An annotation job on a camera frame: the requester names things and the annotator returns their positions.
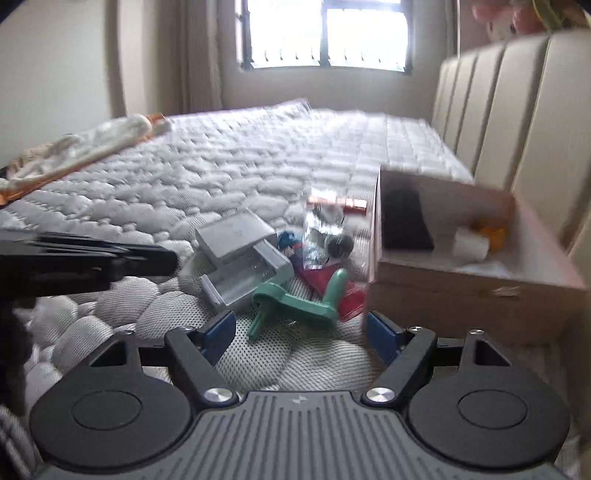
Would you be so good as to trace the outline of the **pink cardboard box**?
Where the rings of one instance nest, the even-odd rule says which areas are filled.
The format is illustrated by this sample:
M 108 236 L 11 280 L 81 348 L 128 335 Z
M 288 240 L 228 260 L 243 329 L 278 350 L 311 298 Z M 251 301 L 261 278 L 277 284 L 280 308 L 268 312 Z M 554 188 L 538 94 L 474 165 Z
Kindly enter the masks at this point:
M 418 193 L 433 251 L 389 250 L 382 243 L 382 196 Z M 483 262 L 452 255 L 458 228 L 502 223 L 502 250 Z M 588 287 L 555 236 L 534 211 L 496 189 L 383 169 L 379 173 L 370 243 L 366 310 L 401 326 L 441 336 L 480 329 L 506 344 L 551 343 L 580 313 Z

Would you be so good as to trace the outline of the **clear bag with parts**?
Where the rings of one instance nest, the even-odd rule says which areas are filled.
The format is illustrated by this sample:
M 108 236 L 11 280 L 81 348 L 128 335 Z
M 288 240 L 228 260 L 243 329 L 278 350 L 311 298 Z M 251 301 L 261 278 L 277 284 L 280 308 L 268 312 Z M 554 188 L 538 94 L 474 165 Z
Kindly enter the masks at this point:
M 335 190 L 311 187 L 304 195 L 304 269 L 318 270 L 349 258 L 356 246 L 346 219 L 365 217 L 368 201 L 341 196 Z

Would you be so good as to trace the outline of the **white cable box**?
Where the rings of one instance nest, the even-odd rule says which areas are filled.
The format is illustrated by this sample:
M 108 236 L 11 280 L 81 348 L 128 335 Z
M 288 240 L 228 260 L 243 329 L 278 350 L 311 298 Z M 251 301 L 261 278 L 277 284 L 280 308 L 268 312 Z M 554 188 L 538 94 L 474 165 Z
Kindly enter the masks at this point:
M 276 246 L 276 230 L 249 209 L 195 228 L 199 247 L 215 267 L 221 267 L 266 240 Z

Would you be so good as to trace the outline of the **beige padded headboard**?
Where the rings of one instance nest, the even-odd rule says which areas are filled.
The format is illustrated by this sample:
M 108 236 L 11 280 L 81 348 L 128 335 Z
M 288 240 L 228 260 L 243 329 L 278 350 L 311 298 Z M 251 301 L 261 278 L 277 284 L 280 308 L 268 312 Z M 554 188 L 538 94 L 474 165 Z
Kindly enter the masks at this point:
M 590 33 L 534 35 L 440 67 L 432 125 L 483 186 L 537 213 L 590 275 Z

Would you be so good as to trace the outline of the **barred window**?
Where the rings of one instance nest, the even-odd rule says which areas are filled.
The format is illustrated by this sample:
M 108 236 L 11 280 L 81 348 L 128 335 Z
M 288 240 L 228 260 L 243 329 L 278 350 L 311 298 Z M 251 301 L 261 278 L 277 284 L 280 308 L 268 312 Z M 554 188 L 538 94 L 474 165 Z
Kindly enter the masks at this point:
M 410 1 L 236 1 L 238 63 L 245 70 L 413 70 Z

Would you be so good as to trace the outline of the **red blue tube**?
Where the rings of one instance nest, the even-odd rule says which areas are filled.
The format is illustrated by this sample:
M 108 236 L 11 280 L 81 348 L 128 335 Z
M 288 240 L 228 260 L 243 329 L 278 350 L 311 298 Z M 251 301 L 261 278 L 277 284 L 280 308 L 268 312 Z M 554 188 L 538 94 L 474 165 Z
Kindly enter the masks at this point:
M 338 270 L 337 265 L 325 266 L 320 269 L 305 269 L 303 260 L 304 243 L 301 236 L 293 231 L 283 231 L 277 236 L 277 247 L 290 259 L 294 271 L 317 293 L 324 295 L 332 274 Z M 339 317 L 342 322 L 349 321 L 363 312 L 366 293 L 360 284 L 351 279 L 346 281 L 345 294 L 339 302 Z

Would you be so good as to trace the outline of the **quilted grey mattress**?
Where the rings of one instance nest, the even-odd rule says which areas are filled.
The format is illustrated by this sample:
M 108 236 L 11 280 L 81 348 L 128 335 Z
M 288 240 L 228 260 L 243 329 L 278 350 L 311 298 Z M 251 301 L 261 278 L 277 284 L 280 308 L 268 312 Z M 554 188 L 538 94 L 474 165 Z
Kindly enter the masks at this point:
M 66 290 L 37 300 L 21 318 L 32 338 L 25 363 L 23 418 L 44 421 L 49 438 L 64 426 L 40 404 L 82 376 L 80 362 L 100 344 L 161 343 L 181 326 L 214 315 L 198 278 L 211 263 L 197 228 L 247 209 L 274 230 L 300 231 L 312 188 L 365 200 L 349 219 L 353 272 L 365 276 L 379 219 L 383 180 L 415 190 L 426 224 L 444 233 L 475 220 L 533 225 L 505 192 L 472 184 L 424 122 L 359 112 L 311 110 L 294 102 L 231 113 L 175 117 L 170 130 L 34 190 L 1 212 L 5 229 L 107 242 L 158 245 L 178 259 L 174 272 L 130 275 L 103 292 Z M 177 401 L 190 420 L 172 448 L 123 479 L 467 479 L 471 472 L 417 444 L 393 411 L 363 406 L 356 394 L 379 361 L 359 319 L 332 331 L 280 320 L 256 343 L 252 311 L 236 316 L 235 340 L 219 359 L 242 404 L 195 412 L 176 385 L 174 350 L 161 367 L 133 372 L 149 390 Z

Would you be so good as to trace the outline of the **orange toy figure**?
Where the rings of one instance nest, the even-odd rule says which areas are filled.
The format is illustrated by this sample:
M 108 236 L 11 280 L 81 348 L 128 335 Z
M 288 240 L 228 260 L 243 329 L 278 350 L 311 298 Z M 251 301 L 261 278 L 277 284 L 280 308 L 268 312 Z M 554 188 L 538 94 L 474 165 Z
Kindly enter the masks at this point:
M 475 221 L 471 229 L 489 240 L 489 252 L 497 253 L 503 249 L 508 236 L 507 226 L 502 223 Z

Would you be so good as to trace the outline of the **beige curtain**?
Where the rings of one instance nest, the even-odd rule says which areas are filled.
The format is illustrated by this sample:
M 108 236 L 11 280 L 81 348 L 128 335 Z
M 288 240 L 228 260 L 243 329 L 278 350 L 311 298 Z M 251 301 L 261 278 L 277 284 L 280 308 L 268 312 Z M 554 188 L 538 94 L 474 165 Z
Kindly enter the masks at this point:
M 123 111 L 165 115 L 219 110 L 214 1 L 117 1 Z

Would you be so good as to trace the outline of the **black cylindrical object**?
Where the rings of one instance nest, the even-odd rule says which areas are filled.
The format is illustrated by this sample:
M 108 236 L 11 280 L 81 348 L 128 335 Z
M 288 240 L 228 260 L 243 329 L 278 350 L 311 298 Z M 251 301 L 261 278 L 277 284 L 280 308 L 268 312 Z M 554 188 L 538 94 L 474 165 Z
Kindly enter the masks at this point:
M 434 250 L 416 191 L 393 189 L 382 196 L 382 243 L 389 250 Z

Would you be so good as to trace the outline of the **white folded cloth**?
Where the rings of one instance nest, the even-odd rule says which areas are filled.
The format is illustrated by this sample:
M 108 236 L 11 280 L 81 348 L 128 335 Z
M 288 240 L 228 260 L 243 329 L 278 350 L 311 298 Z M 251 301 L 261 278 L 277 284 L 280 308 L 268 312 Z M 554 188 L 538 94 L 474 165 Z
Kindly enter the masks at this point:
M 160 113 L 133 114 L 26 149 L 9 163 L 1 177 L 1 205 L 170 130 L 171 121 Z

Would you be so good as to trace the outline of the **grey square pad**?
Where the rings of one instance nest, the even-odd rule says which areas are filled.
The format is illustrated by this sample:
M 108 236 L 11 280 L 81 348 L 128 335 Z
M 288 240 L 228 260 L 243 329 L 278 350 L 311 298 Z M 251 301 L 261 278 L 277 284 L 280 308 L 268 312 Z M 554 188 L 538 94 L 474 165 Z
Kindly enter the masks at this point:
M 467 262 L 483 262 L 490 250 L 490 240 L 470 228 L 460 227 L 457 229 L 452 255 Z

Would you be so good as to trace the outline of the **pink plush toy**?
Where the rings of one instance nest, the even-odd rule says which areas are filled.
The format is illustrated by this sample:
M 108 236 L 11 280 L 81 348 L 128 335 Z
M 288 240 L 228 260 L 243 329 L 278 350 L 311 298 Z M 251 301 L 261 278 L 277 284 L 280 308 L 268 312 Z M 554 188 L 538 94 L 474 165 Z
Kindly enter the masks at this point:
M 473 1 L 471 10 L 475 20 L 485 27 L 491 42 L 545 31 L 533 1 Z

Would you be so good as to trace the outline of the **green plastic tool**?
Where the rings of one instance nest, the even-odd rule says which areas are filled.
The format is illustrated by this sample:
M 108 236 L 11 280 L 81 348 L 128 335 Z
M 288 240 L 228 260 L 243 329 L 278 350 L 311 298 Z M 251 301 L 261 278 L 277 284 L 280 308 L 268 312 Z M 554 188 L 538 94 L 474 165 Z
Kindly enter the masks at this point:
M 249 327 L 247 337 L 256 342 L 264 328 L 274 317 L 290 318 L 312 327 L 334 327 L 341 315 L 339 304 L 345 296 L 349 273 L 339 268 L 329 278 L 327 289 L 320 302 L 304 300 L 287 293 L 279 284 L 267 281 L 260 284 L 252 294 L 256 317 Z

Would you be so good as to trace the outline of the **green plant leaves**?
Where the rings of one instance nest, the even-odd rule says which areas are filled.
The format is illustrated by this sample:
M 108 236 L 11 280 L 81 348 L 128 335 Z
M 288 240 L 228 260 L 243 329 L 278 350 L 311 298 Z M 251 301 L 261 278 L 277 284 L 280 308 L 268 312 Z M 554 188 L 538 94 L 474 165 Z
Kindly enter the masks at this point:
M 547 31 L 588 27 L 585 11 L 576 1 L 533 0 L 532 6 Z

